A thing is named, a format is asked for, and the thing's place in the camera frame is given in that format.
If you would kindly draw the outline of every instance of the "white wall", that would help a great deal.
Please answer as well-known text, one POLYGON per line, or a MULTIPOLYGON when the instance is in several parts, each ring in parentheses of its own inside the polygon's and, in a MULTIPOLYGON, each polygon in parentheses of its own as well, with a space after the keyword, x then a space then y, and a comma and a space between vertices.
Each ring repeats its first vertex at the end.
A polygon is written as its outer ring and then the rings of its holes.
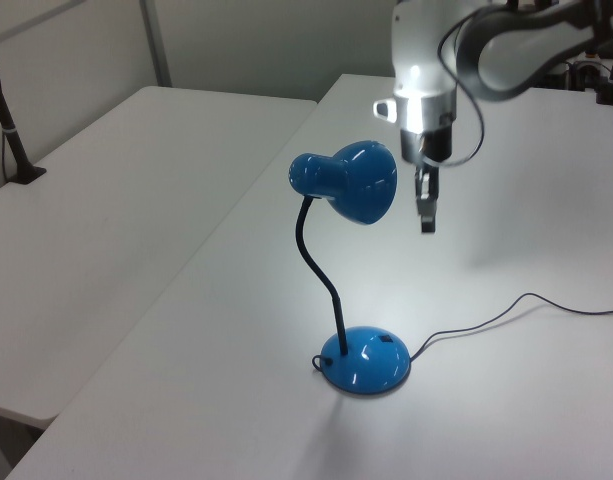
POLYGON ((154 0, 175 87, 320 100, 392 75, 396 0, 154 0))
MULTIPOLYGON (((139 88, 156 84, 138 0, 86 0, 5 40, 0 75, 34 163, 139 88)), ((7 157, 10 175, 8 147, 7 157)))

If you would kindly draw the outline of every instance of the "white table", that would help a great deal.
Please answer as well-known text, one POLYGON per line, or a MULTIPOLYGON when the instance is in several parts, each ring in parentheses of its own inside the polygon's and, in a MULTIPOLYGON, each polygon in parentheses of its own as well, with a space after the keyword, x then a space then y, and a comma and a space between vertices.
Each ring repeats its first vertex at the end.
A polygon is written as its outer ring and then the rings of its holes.
POLYGON ((0 415, 46 427, 314 108, 149 87, 0 190, 0 415))
MULTIPOLYGON (((528 301, 516 321, 434 344, 381 398, 313 371, 334 322, 295 246, 288 166, 365 138, 397 152, 398 133, 370 113, 391 87, 335 84, 11 480, 613 479, 613 318, 528 301)), ((306 242, 348 326, 414 350, 526 290, 613 307, 613 108, 553 91, 483 108, 489 136, 442 172, 434 236, 418 233, 402 163, 374 226, 313 206, 306 242)), ((475 139, 471 119, 460 104, 456 150, 475 139)))

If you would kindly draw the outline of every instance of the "flexible gooseneck arm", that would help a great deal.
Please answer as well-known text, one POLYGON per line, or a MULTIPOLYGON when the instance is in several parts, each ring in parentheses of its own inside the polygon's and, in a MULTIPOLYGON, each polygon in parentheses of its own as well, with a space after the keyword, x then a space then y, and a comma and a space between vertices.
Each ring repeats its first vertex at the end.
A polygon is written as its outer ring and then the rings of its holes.
POLYGON ((10 149, 15 157, 17 163, 17 175, 10 179, 11 182, 21 183, 24 185, 29 184, 37 177, 46 173, 46 169, 35 167, 30 163, 26 156, 26 151, 22 145, 22 140, 17 133, 17 127, 13 122, 13 117, 10 114, 4 94, 2 92, 2 85, 0 79, 0 123, 2 125, 2 133, 6 136, 10 149))
POLYGON ((295 239, 297 240, 297 248, 302 258, 310 269, 315 272, 315 275, 322 281, 324 286, 330 292, 330 296, 333 300, 333 310, 335 312, 335 325, 337 326, 337 338, 339 339, 339 350, 342 355, 348 355, 348 343, 346 342, 346 328, 344 327, 344 315, 342 314, 342 302, 339 299, 339 294, 333 283, 324 274, 321 268, 315 263, 313 257, 310 256, 304 243, 304 222, 306 221, 306 215, 308 209, 313 203, 313 197, 305 196, 302 202, 302 208, 299 211, 297 217, 297 225, 295 226, 295 239))

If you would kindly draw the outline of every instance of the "power cord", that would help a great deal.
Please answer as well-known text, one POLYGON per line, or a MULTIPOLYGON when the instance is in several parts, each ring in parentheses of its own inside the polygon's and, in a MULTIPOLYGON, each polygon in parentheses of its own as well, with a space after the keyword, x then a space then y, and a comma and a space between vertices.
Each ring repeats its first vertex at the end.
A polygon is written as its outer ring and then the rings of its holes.
POLYGON ((506 315, 508 312, 510 312, 515 305, 517 305, 523 298, 526 297, 535 297, 540 299, 543 302, 546 302, 550 305, 552 305, 553 307, 559 308, 560 310, 564 310, 565 312, 570 312, 570 313, 576 313, 578 315, 594 315, 594 316, 599 316, 599 315, 613 315, 613 310, 605 310, 605 311, 599 311, 599 312, 587 312, 584 310, 575 310, 573 308, 568 308, 568 307, 564 307, 562 305, 559 305, 555 302, 553 302, 552 300, 549 300, 545 297, 542 297, 541 295, 538 295, 536 293, 532 293, 532 292, 527 292, 527 293, 523 293, 522 295, 520 295, 517 300, 515 300, 510 307, 508 307, 506 310, 504 310, 502 313, 500 313, 499 315, 497 315, 494 318, 491 318, 490 320, 485 321, 484 323, 480 323, 479 325, 475 326, 475 327, 470 327, 470 328, 460 328, 458 330, 443 330, 441 332, 435 332, 433 333, 430 337, 428 337, 428 339, 423 343, 423 345, 419 348, 419 350, 417 350, 417 352, 415 352, 415 354, 410 357, 410 361, 411 363, 414 362, 417 358, 419 358, 419 356, 424 353, 426 351, 426 349, 429 347, 429 344, 431 342, 431 340, 433 338, 435 338, 438 335, 449 335, 449 334, 454 334, 454 333, 466 333, 466 332, 473 332, 475 330, 479 330, 482 327, 485 327, 487 325, 490 325, 491 323, 495 322, 496 320, 499 320, 500 318, 502 318, 504 315, 506 315))
POLYGON ((453 32, 456 32, 457 30, 461 30, 461 28, 464 26, 464 24, 467 21, 469 21, 471 18, 473 18, 475 15, 477 15, 478 13, 479 13, 479 10, 475 10, 470 15, 467 15, 466 17, 462 18, 459 22, 457 22, 455 25, 453 25, 444 34, 444 36, 442 37, 442 39, 439 42, 439 45, 437 46, 437 58, 439 59, 439 62, 441 63, 441 65, 444 68, 444 70, 446 71, 446 73, 448 75, 450 75, 450 77, 455 81, 455 83, 457 85, 459 85, 459 88, 462 89, 462 91, 468 97, 468 100, 470 100, 471 104, 473 105, 473 108, 475 109, 475 113, 477 114, 477 119, 479 120, 479 126, 480 126, 480 132, 481 132, 480 136, 479 136, 479 141, 477 142, 477 145, 475 146, 473 151, 470 154, 468 154, 467 157, 462 158, 461 160, 455 160, 453 162, 443 163, 443 162, 436 162, 434 160, 431 160, 430 158, 426 158, 426 156, 423 155, 422 156, 422 161, 426 165, 429 165, 431 167, 435 167, 435 168, 448 168, 448 167, 458 167, 460 165, 464 165, 465 163, 469 162, 475 155, 477 155, 477 152, 479 152, 479 149, 482 148, 482 144, 484 143, 485 128, 484 128, 484 116, 482 115, 482 111, 479 109, 479 105, 477 104, 477 101, 475 100, 475 97, 473 96, 473 94, 470 93, 468 88, 466 88, 464 86, 464 84, 461 82, 461 80, 459 78, 457 78, 457 75, 455 75, 450 70, 450 68, 448 68, 448 65, 444 61, 444 58, 443 58, 443 55, 442 55, 442 51, 444 49, 444 44, 446 43, 448 38, 453 34, 453 32))

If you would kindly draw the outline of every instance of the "black metal stand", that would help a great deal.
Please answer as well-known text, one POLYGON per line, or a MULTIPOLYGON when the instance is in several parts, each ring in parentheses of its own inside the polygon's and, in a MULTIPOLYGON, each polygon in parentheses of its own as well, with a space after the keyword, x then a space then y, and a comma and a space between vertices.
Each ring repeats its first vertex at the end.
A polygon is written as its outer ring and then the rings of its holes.
POLYGON ((17 174, 9 179, 10 182, 20 183, 22 185, 28 185, 36 178, 46 173, 45 168, 36 167, 28 160, 26 151, 22 145, 22 140, 17 133, 17 127, 13 122, 13 117, 10 114, 6 100, 4 99, 4 93, 2 92, 2 85, 0 81, 0 123, 2 125, 2 132, 8 140, 8 145, 13 152, 15 162, 17 163, 17 174))

